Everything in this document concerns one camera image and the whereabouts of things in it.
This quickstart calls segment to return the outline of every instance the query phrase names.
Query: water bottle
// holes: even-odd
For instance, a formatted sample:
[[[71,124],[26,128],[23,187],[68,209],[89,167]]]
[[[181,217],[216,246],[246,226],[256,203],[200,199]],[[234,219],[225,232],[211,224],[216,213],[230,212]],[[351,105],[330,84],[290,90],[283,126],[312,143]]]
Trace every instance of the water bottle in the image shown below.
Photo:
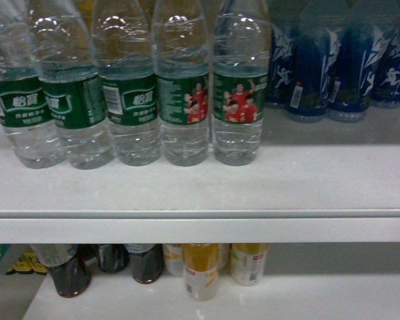
[[[379,64],[372,92],[372,106],[400,107],[400,16],[395,20],[397,33]]]
[[[225,1],[215,25],[213,151],[247,165],[261,141],[271,31],[265,0]]]
[[[92,38],[117,156],[127,165],[160,157],[151,37],[138,0],[95,2]]]
[[[348,12],[345,0],[311,0],[301,13],[292,94],[286,107],[292,120],[314,123],[323,118]]]
[[[207,157],[209,42],[199,0],[157,0],[153,58],[166,159],[192,166]]]
[[[0,123],[22,164],[40,169],[65,156],[30,59],[24,19],[14,2],[0,0]]]
[[[358,122],[370,106],[375,73],[394,36],[397,0],[358,0],[351,9],[327,115],[340,122]]]
[[[290,101],[295,68],[295,44],[299,35],[299,14],[306,0],[268,0],[271,20],[271,52],[267,106],[280,108]]]
[[[114,158],[91,39],[71,0],[28,0],[36,71],[70,164],[94,169]]]

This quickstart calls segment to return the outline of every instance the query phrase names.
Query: shelf surface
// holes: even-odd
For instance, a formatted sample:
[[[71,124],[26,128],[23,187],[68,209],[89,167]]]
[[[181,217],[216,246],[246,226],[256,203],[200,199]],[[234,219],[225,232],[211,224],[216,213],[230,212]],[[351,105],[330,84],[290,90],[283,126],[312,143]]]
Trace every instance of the shelf surface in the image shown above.
[[[274,245],[262,282],[242,287],[226,270],[204,302],[169,274],[140,285],[128,269],[92,267],[91,286],[74,299],[60,298],[48,276],[23,320],[400,320],[400,244]]]
[[[268,109],[265,123],[245,167],[210,152],[190,168],[32,170],[2,136],[0,242],[400,241],[400,109],[312,125]]]

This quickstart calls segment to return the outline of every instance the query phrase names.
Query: clear plastic bottle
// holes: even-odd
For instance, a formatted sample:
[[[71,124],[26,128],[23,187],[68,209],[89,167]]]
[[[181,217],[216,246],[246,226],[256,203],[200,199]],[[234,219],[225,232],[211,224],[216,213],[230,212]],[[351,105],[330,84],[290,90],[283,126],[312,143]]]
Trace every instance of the clear plastic bottle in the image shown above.
[[[157,0],[152,30],[164,155],[174,165],[199,164],[209,142],[209,42],[199,0]]]
[[[286,106],[292,120],[314,123],[325,115],[331,70],[341,48],[348,12],[345,0],[311,0],[301,13],[292,94]]]
[[[30,59],[26,13],[0,0],[0,122],[18,159],[40,169],[65,159]]]
[[[71,298],[82,294],[91,282],[91,272],[70,244],[33,244],[31,248],[50,272],[58,294]]]
[[[263,277],[268,243],[234,243],[231,275],[241,285],[258,284]]]
[[[225,1],[215,26],[213,151],[247,165],[261,142],[271,30],[265,0]]]
[[[358,0],[334,68],[327,115],[340,122],[358,122],[371,103],[375,73],[395,32],[397,0]]]
[[[94,169],[114,158],[91,39],[71,0],[28,0],[36,71],[70,164]]]
[[[384,109],[400,107],[400,15],[395,26],[397,33],[379,64],[372,92],[372,106]]]
[[[138,0],[96,1],[92,39],[115,152],[127,165],[147,165],[160,157],[160,126],[151,36]]]

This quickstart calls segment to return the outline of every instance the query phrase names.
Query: white label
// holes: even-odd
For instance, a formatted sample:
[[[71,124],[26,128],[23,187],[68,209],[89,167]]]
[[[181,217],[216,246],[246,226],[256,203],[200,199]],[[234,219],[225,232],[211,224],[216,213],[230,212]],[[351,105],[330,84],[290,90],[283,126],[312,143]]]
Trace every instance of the white label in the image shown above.
[[[256,285],[262,280],[267,252],[248,255],[233,247],[231,275],[242,285]]]
[[[163,245],[166,269],[170,274],[182,277],[184,264],[181,245]]]
[[[292,95],[292,100],[291,100],[291,107],[292,108],[299,108],[299,104],[301,102],[301,97],[302,97],[302,91],[304,88],[300,86],[295,86],[295,89],[293,90],[293,95]]]
[[[126,243],[125,248],[129,253],[144,253],[152,249],[154,243]]]
[[[190,297],[196,300],[209,300],[218,291],[218,265],[206,272],[184,268],[183,280]]]
[[[39,261],[46,267],[57,267],[71,260],[77,252],[76,245],[31,245]]]
[[[341,82],[335,81],[335,84],[333,85],[332,94],[329,97],[329,102],[332,102],[332,103],[335,102],[335,99],[338,96],[340,86],[341,86]]]

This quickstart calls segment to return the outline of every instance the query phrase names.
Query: blue bottle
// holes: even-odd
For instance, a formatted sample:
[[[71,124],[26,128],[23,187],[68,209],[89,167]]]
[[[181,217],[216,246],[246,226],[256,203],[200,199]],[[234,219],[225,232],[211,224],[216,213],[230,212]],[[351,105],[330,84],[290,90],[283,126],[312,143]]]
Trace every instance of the blue bottle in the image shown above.
[[[371,103],[375,73],[394,36],[397,0],[358,0],[335,64],[327,114],[336,121],[358,122]]]
[[[301,13],[291,100],[292,120],[319,121],[325,114],[330,71],[337,60],[349,10],[344,0],[311,0]]]
[[[299,14],[307,0],[269,0],[271,51],[268,107],[284,107],[290,101],[295,68],[295,44],[299,35]]]
[[[372,106],[400,107],[400,16],[395,20],[397,34],[381,60],[372,92]]]

